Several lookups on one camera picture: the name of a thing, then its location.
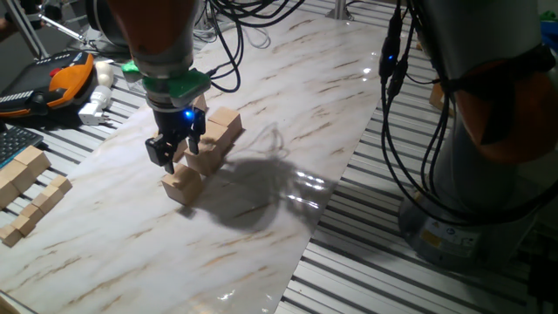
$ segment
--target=stacked wooden blocks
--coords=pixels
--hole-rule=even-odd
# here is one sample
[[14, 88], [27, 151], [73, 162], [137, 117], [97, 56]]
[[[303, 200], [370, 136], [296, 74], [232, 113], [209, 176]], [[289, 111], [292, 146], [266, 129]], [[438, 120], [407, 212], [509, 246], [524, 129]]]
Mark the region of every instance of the stacked wooden blocks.
[[217, 171], [241, 131], [241, 115], [234, 110], [221, 107], [210, 116], [206, 123], [206, 132], [198, 144], [199, 153], [193, 154], [187, 148], [184, 151], [187, 166], [179, 164], [175, 167], [174, 174], [167, 174], [163, 178], [163, 187], [168, 197], [182, 205], [192, 203], [203, 189], [201, 174], [209, 176]]
[[[0, 171], [0, 208], [5, 208], [25, 192], [37, 177], [51, 166], [43, 151], [27, 147]], [[27, 236], [38, 221], [56, 205], [71, 188], [71, 183], [58, 175], [13, 221], [0, 228], [0, 240], [12, 247]]]

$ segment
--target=white marble board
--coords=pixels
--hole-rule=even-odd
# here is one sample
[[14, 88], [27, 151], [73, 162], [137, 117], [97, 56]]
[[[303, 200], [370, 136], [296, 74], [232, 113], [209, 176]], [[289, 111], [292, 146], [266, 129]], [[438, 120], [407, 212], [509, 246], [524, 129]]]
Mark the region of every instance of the white marble board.
[[[269, 35], [246, 44], [239, 92], [207, 93], [208, 114], [238, 110], [245, 131], [191, 208], [147, 157], [143, 106], [27, 238], [0, 246], [0, 290], [39, 313], [274, 312], [378, 102], [385, 30], [295, 12]], [[217, 42], [195, 66], [226, 60]]]

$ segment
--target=metal slat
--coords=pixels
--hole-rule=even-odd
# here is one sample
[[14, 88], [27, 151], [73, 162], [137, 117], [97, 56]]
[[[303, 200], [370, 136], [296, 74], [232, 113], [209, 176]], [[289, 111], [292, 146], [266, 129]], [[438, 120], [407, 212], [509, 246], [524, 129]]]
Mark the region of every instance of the metal slat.
[[488, 293], [485, 290], [419, 266], [414, 262], [394, 256], [383, 249], [372, 247], [369, 243], [347, 237], [318, 226], [313, 239], [327, 243], [329, 247], [344, 251], [375, 269], [396, 276], [407, 283], [429, 290], [441, 297], [452, 299], [454, 302], [471, 307], [476, 311], [495, 313], [520, 313], [522, 306], [506, 299]]
[[311, 289], [310, 287], [304, 286], [302, 283], [293, 282], [289, 284], [289, 287], [285, 290], [284, 297], [292, 303], [295, 304], [304, 304], [304, 307], [313, 313], [320, 313], [320, 314], [341, 314], [342, 312], [334, 310], [329, 306], [318, 302], [316, 299], [307, 297], [306, 294], [321, 294], [318, 291]]
[[368, 290], [344, 277], [334, 275], [305, 261], [301, 261], [298, 264], [293, 277], [300, 278], [307, 283], [313, 283], [316, 287], [330, 294], [335, 294], [335, 296], [342, 298], [344, 302], [353, 307], [357, 307], [357, 310], [363, 312], [374, 311], [378, 314], [420, 314], [420, 311], [399, 304], [375, 291]]
[[277, 305], [276, 314], [310, 314], [310, 313], [297, 308], [295, 305], [289, 304], [285, 301], [281, 301], [279, 305]]
[[479, 313], [461, 304], [457, 304], [448, 299], [440, 297], [435, 293], [422, 290], [405, 281], [366, 267], [363, 264], [352, 261], [351, 259], [340, 256], [324, 249], [314, 243], [310, 243], [304, 251], [303, 256], [316, 264], [323, 265], [336, 272], [350, 276], [354, 281], [362, 282], [374, 290], [380, 290], [399, 300], [405, 300], [414, 304], [425, 311], [434, 313]]
[[[329, 210], [326, 210], [324, 215], [328, 218], [324, 217], [321, 220], [323, 223], [334, 225], [353, 235], [361, 236], [367, 239], [367, 241], [372, 241], [379, 246], [389, 248], [390, 251], [397, 252], [398, 255], [405, 255], [407, 256], [407, 260], [423, 263], [422, 260], [416, 257], [415, 252], [408, 246], [403, 238], [399, 235], [383, 231], [378, 228], [378, 225], [375, 225], [373, 221], [355, 220], [338, 213], [332, 213]], [[450, 273], [434, 266], [432, 266], [432, 269], [440, 273]], [[498, 291], [499, 293], [503, 293], [506, 296], [510, 296], [522, 302], [525, 301], [525, 296], [527, 295], [527, 286], [525, 284], [515, 282], [488, 271], [471, 271], [466, 276], [459, 273], [451, 273], [451, 276], [459, 278], [459, 280], [463, 280], [464, 282], [479, 285], [487, 290]]]

